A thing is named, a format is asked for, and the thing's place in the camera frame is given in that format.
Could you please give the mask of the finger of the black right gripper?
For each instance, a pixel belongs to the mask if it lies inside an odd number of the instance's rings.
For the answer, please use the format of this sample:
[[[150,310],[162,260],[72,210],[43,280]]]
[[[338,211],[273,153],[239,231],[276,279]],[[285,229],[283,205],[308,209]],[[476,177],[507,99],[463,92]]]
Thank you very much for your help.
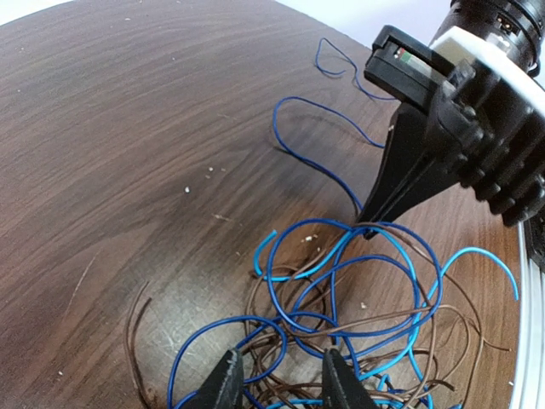
[[[359,222],[393,222],[430,198],[428,162],[422,143],[426,122],[426,115],[408,103],[396,109],[378,175]]]
[[[426,154],[387,153],[364,205],[364,222],[395,222],[406,211],[457,184],[457,177]]]

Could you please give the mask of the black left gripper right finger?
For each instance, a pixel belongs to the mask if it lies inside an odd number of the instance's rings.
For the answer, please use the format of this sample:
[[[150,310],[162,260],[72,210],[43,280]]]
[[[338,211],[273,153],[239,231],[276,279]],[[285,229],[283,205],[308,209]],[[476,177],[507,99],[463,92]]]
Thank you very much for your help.
[[[322,398],[324,408],[375,408],[375,402],[337,349],[328,349],[324,353]]]

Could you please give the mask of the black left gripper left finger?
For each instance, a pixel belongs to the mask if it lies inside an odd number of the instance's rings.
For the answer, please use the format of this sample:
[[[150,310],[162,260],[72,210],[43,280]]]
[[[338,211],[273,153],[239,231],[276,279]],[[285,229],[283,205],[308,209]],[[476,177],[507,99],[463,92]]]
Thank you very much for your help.
[[[228,349],[193,397],[193,407],[204,409],[241,408],[243,388],[243,357],[237,349]]]

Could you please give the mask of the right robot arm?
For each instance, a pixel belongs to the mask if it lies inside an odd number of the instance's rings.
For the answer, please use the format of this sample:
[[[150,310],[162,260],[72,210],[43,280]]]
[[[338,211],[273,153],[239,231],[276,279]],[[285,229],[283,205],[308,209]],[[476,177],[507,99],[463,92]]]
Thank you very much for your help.
[[[361,222],[453,185],[511,227],[544,211],[541,1],[454,1],[430,44],[385,26],[364,77],[399,106]]]

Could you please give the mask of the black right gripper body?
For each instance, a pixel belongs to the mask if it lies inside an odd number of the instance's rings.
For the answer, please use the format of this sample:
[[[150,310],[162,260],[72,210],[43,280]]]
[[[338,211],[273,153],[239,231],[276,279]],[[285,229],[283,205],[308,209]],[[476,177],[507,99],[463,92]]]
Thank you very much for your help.
[[[544,92],[485,64],[459,63],[432,99],[425,145],[511,227],[544,206]]]

